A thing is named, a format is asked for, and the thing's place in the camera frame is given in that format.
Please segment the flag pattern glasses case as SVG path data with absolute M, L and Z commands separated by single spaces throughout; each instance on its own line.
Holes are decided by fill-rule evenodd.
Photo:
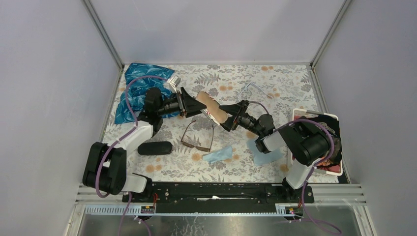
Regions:
M 221 125 L 228 119 L 228 114 L 221 110 L 217 101 L 207 92 L 200 91 L 196 97 L 197 101 L 206 105 L 202 112 L 215 124 Z

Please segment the small light blue cloth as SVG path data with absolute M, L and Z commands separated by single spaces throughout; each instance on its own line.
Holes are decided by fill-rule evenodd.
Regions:
M 226 146 L 220 150 L 211 152 L 206 154 L 202 157 L 204 161 L 207 161 L 209 164 L 213 164 L 218 161 L 224 161 L 227 159 L 231 159 L 233 156 L 233 148 L 232 146 Z

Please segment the brown sunglasses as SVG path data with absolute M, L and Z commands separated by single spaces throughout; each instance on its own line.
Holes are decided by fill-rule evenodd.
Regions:
M 192 120 L 185 128 L 180 143 L 187 148 L 195 148 L 202 152 L 211 152 L 214 140 L 214 125 L 209 126 L 210 131 L 192 128 L 196 120 Z

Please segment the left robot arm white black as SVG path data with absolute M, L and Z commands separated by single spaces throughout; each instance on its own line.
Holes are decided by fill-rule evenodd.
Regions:
M 140 174 L 129 174 L 127 158 L 139 145 L 152 138 L 163 123 L 163 116 L 179 113 L 182 117 L 198 115 L 206 105 L 189 95 L 184 88 L 164 99 L 158 88 L 150 88 L 145 94 L 143 110 L 134 121 L 131 130 L 109 144 L 95 142 L 91 145 L 82 184 L 94 188 L 99 197 L 133 192 L 140 202 L 152 197 L 151 180 Z

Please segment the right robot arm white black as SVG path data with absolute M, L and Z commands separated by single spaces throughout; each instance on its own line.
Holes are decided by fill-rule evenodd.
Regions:
M 221 126 L 227 131 L 238 126 L 256 134 L 255 146 L 261 153 L 270 153 L 287 146 L 295 157 L 293 166 L 283 180 L 284 200 L 293 203 L 301 197 L 304 187 L 323 157 L 330 158 L 334 152 L 334 141 L 329 131 L 321 124 L 306 118 L 295 119 L 276 128 L 272 115 L 266 113 L 258 118 L 247 113 L 249 101 L 242 100 L 232 105 L 221 105 L 219 109 L 228 114 Z

